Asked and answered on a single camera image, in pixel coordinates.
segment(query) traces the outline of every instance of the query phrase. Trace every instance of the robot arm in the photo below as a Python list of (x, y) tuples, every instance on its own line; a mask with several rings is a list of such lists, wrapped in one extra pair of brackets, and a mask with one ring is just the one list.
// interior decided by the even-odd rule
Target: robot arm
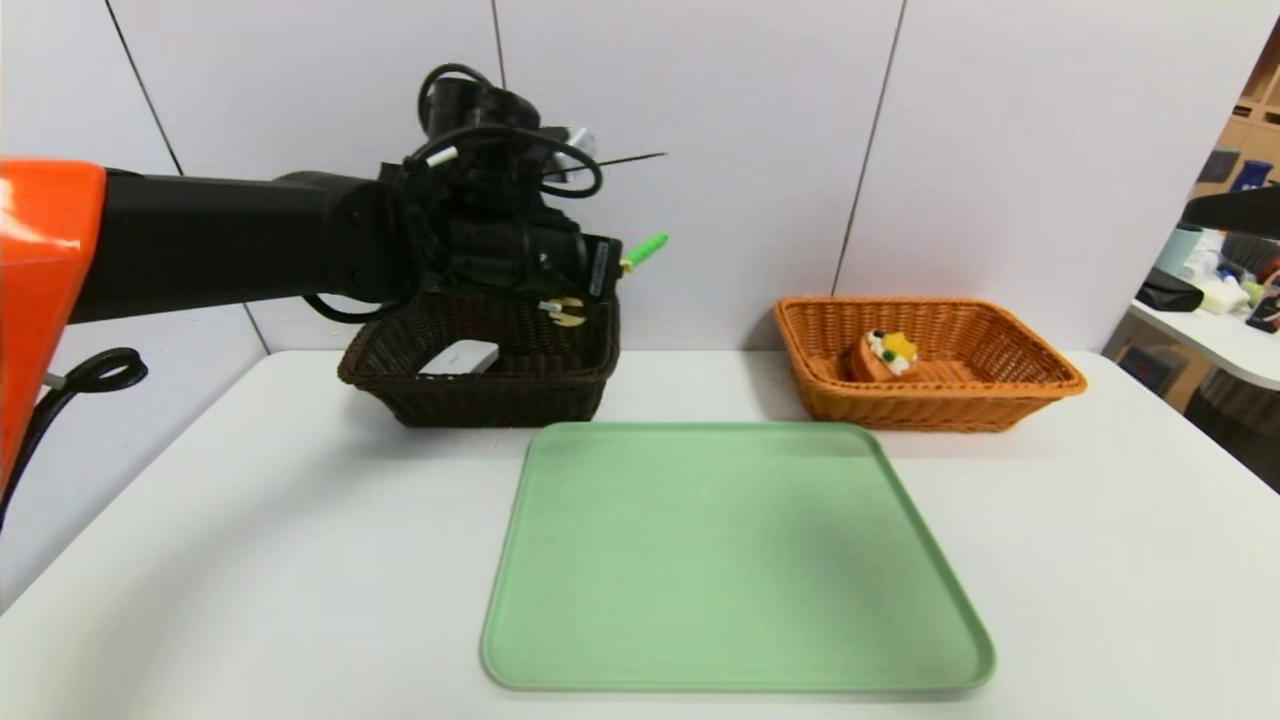
[[(552, 306), (557, 322), (581, 323), (572, 313), (611, 301), (621, 242), (582, 234), (541, 200), (544, 192), (588, 197), (603, 182), (591, 156), (566, 142), (566, 128), (540, 127), (529, 101), (452, 64), (424, 81), (419, 119), (428, 142), (403, 163), (384, 164), (376, 179), (301, 172), (244, 182), (4, 161), (4, 500), (17, 482), (10, 469), (19, 447), (29, 455), (42, 432), (24, 439), (67, 323), (289, 296), (326, 318), (361, 323), (428, 291), (575, 299)], [(571, 165), (591, 174), (590, 187), (545, 184), (566, 179)], [(340, 313), (319, 293), (381, 307)]]

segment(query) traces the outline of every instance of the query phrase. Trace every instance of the white table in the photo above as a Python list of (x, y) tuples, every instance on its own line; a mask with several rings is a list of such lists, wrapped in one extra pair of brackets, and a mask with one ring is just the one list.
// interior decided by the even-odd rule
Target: white table
[(1240, 318), (1204, 310), (1165, 313), (1132, 300), (1129, 314), (1178, 342), (1194, 347), (1222, 370), (1266, 389), (1280, 389), (1280, 334), (1267, 334)]
[[(8, 719), (1274, 719), (1280, 496), (1100, 356), (1004, 434), (878, 433), (996, 643), (945, 698), (513, 693), (477, 657), (530, 430), (257, 365), (0, 616)], [(799, 419), (776, 354), (628, 352), (600, 420)]]

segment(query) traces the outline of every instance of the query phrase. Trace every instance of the green tray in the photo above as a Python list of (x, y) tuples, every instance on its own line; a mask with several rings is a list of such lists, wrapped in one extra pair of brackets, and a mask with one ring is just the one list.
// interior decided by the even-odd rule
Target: green tray
[(541, 430), (481, 656), (538, 691), (957, 691), (995, 669), (879, 445), (840, 423)]

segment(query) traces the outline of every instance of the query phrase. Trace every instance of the orange wicker basket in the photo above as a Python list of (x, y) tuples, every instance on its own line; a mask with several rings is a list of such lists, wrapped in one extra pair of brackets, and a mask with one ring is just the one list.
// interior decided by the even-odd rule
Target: orange wicker basket
[[(1005, 430), (1087, 383), (1007, 310), (945, 297), (790, 297), (774, 316), (805, 409), (818, 420), (900, 430)], [(913, 382), (854, 382), (850, 352), (873, 329), (920, 347)]]

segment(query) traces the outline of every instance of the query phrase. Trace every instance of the black cable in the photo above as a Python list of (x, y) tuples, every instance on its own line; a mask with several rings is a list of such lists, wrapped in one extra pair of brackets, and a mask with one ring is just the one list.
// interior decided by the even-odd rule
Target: black cable
[[(447, 76), (449, 73), (457, 73), (460, 76), (467, 76), (468, 78), (479, 82), (480, 87), (483, 87), (485, 90), (493, 90), (493, 83), (489, 82), (489, 78), (484, 77), (484, 74), (481, 74), (480, 70), (477, 70), (475, 68), (471, 68), (468, 65), (463, 65), (461, 63), (445, 63), (445, 64), (440, 65), (439, 68), (435, 68), (434, 70), (426, 73), (426, 78), (422, 79), (422, 87), (420, 87), (419, 91), (417, 91), (417, 108), (419, 108), (419, 110), (422, 109), (422, 106), (424, 106), (422, 104), (426, 101), (428, 94), (431, 92), (431, 86), (435, 85), (435, 81), (440, 79), (442, 77), (444, 77), (444, 76)], [(422, 118), (421, 113), (419, 114), (419, 119), (425, 119), (425, 118)], [(422, 131), (424, 132), (426, 131), (426, 126), (425, 124), (422, 127)]]
[(115, 392), (133, 387), (146, 377), (147, 366), (137, 350), (115, 347), (104, 350), (72, 368), (61, 387), (51, 388), (45, 393), (45, 397), (40, 398), (36, 409), (31, 413), (31, 421), (27, 424), (26, 434), (22, 436), (22, 445), (18, 446), (13, 470), (9, 471), (9, 484), (5, 486), (4, 495), (0, 496), (0, 532), (4, 532), (4, 519), (9, 514), (9, 503), (18, 488), (18, 480), (22, 479), (27, 464), (31, 462), (32, 454), (36, 452), (36, 446), (44, 439), (54, 419), (67, 407), (67, 404), (82, 392)]
[[(607, 165), (621, 165), (622, 163), (635, 163), (636, 160), (649, 160), (650, 158), (664, 158), (666, 155), (667, 155), (666, 152), (646, 152), (644, 155), (632, 155), (630, 158), (618, 158), (616, 160), (605, 160), (603, 163), (596, 163), (596, 167), (604, 168)], [(586, 165), (579, 165), (576, 168), (564, 168), (563, 170), (561, 170), (561, 169), (547, 170), (545, 173), (543, 173), (543, 177), (545, 178), (548, 176), (558, 176), (561, 173), (572, 173), (575, 170), (585, 170), (585, 169), (586, 169)]]
[(564, 155), (568, 155), (570, 158), (581, 163), (582, 164), (581, 169), (591, 172), (590, 187), (585, 187), (581, 190), (566, 190), (561, 187), (543, 184), (540, 190), (547, 195), (554, 195), (557, 197), (581, 199), (581, 197), (590, 197), (596, 192), (599, 192), (602, 187), (604, 187), (604, 173), (600, 172), (599, 163), (596, 163), (594, 158), (591, 158), (579, 147), (570, 145), (567, 142), (561, 142), (552, 137), (547, 137), (545, 135), (538, 132), (522, 128), (509, 128), (504, 126), (480, 126), (474, 128), (460, 128), (443, 133), (439, 137), (431, 138), (430, 141), (428, 141), (426, 145), (419, 147), (417, 150), (413, 151), (412, 155), (404, 159), (404, 164), (402, 165), (402, 169), (404, 170), (404, 174), (402, 174), (402, 182), (407, 182), (408, 179), (411, 179), (413, 174), (419, 172), (419, 169), (426, 161), (426, 159), (430, 158), (431, 155), (435, 155), (440, 150), (444, 150), (445, 147), (449, 146), (457, 147), (458, 151), (461, 152), (463, 142), (479, 137), (522, 138), (529, 142), (532, 142), (534, 145), (541, 145), (544, 147), (550, 147), (557, 152), (563, 152)]
[(319, 295), (303, 295), (302, 300), (323, 318), (335, 323), (351, 324), (381, 320), (383, 318), (389, 318), (403, 311), (419, 295), (428, 290), (428, 273), (430, 268), (428, 266), (428, 258), (422, 249), (428, 245), (424, 236), (429, 236), (431, 231), (426, 227), (426, 219), (415, 211), (412, 204), (404, 196), (404, 190), (399, 186), (392, 190), (392, 195), (388, 196), (387, 202), (388, 217), (392, 219), (392, 234), (401, 237), (404, 252), (410, 260), (408, 290), (394, 302), (383, 305), (378, 310), (370, 310), (369, 313), (346, 313), (329, 305)]

